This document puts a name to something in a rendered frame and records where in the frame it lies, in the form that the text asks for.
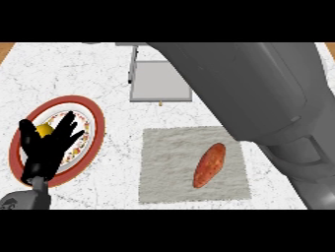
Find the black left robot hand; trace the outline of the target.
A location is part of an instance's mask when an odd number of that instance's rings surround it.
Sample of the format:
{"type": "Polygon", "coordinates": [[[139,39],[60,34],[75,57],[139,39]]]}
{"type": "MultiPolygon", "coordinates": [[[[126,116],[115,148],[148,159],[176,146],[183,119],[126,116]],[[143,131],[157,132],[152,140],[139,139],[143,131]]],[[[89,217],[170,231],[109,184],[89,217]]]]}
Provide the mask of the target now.
{"type": "Polygon", "coordinates": [[[40,136],[37,127],[28,119],[19,121],[20,147],[26,154],[26,161],[20,181],[32,184],[35,177],[49,181],[56,174],[63,154],[84,131],[72,133],[77,126],[74,113],[66,112],[50,134],[40,136]]]}

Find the grey woven placemat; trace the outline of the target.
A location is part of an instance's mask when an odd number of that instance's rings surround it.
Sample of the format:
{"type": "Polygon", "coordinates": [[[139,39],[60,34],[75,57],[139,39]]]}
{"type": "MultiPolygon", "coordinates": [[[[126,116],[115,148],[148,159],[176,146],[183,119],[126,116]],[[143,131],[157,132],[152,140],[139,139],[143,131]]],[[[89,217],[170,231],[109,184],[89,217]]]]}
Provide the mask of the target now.
{"type": "Polygon", "coordinates": [[[137,186],[140,204],[248,198],[241,147],[220,126],[143,130],[137,186]],[[208,183],[195,188],[195,169],[214,144],[222,144],[225,149],[220,171],[208,183]]]}

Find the red rimmed patterned plate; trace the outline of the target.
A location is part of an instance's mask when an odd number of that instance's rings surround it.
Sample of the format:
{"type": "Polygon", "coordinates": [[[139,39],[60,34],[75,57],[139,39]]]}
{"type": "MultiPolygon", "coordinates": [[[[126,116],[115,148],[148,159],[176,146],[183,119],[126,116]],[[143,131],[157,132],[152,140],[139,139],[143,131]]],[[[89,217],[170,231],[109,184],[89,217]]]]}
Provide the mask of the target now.
{"type": "Polygon", "coordinates": [[[68,182],[81,173],[103,143],[105,117],[102,109],[94,101],[84,96],[65,95],[52,99],[37,107],[26,119],[35,126],[47,124],[54,128],[68,111],[74,113],[74,122],[77,123],[72,133],[84,131],[84,134],[63,154],[56,174],[47,182],[49,187],[68,182]]]}

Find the yellow round fruit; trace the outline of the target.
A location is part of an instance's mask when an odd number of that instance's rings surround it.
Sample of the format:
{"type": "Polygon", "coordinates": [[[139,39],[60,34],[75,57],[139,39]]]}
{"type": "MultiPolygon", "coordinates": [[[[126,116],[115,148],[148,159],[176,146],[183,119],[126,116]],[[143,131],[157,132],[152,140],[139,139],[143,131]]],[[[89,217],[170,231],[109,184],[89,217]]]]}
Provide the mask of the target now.
{"type": "Polygon", "coordinates": [[[47,123],[37,126],[37,132],[40,134],[40,137],[43,138],[46,135],[49,135],[53,131],[53,128],[47,123]]]}

